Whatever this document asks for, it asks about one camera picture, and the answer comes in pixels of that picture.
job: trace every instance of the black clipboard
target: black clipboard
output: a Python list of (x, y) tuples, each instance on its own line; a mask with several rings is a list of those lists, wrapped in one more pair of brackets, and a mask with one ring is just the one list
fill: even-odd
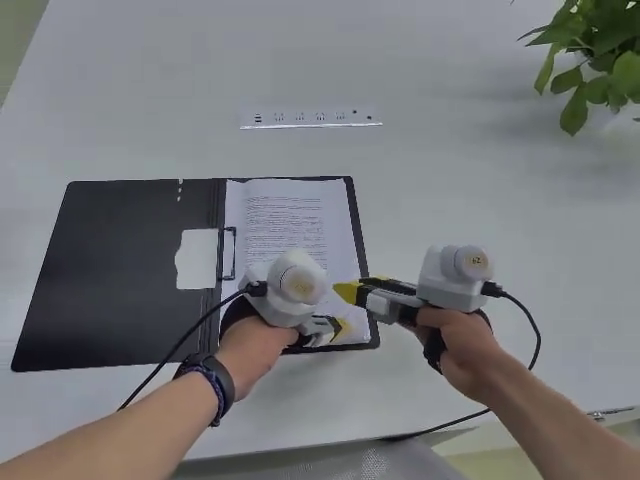
[[(362, 276), (368, 275), (355, 189), (347, 189)], [(232, 179), (247, 181), (249, 179)], [(227, 179), (80, 181), (67, 186), (49, 241), (11, 368), (16, 372), (153, 364), (206, 310), (221, 300)], [(183, 230), (217, 228), (215, 288), (175, 288), (174, 256)], [(174, 355), (213, 352), (219, 316), (214, 315)], [(377, 348), (371, 342), (309, 351)]]

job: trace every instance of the table surface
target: table surface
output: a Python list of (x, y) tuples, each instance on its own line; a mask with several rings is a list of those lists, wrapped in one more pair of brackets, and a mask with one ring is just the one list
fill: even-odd
[[(152, 366), (9, 371), (72, 180), (352, 175), (372, 273), (485, 245), (544, 335), (536, 372), (585, 410), (640, 403), (637, 144), (557, 126), (515, 39), (556, 2), (51, 0), (0, 114), (0, 460), (113, 411)], [(241, 131), (255, 105), (374, 105), (383, 127)], [(492, 301), (496, 335), (533, 335)], [(283, 358), (188, 458), (433, 427), (477, 406), (415, 340)], [(165, 369), (153, 386), (166, 381)]]

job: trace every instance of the electrical socket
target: electrical socket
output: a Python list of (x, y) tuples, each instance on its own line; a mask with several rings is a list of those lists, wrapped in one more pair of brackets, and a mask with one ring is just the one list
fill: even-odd
[(254, 108), (241, 115), (242, 130), (381, 126), (372, 107)]

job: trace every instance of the paper document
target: paper document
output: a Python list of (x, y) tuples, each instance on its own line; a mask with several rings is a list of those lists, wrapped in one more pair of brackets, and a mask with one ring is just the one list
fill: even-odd
[[(227, 181), (225, 225), (237, 228), (236, 281), (222, 285), (222, 298), (238, 289), (246, 267), (304, 248), (327, 271), (331, 284), (360, 277), (344, 181), (255, 179)], [(333, 290), (317, 315), (344, 318), (349, 325), (332, 345), (371, 341), (366, 312)]]

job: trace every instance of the human hand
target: human hand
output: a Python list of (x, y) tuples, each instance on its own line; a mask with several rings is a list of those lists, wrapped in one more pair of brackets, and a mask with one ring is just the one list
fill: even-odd
[(440, 329), (447, 346), (440, 369), (447, 381), (470, 399), (486, 403), (492, 373), (514, 360), (486, 322), (476, 314), (424, 307), (416, 323), (413, 332), (423, 345), (433, 328)]
[(229, 327), (215, 357), (233, 378), (236, 401), (249, 394), (255, 383), (275, 365), (282, 350), (297, 338), (295, 330), (272, 327), (257, 315)]

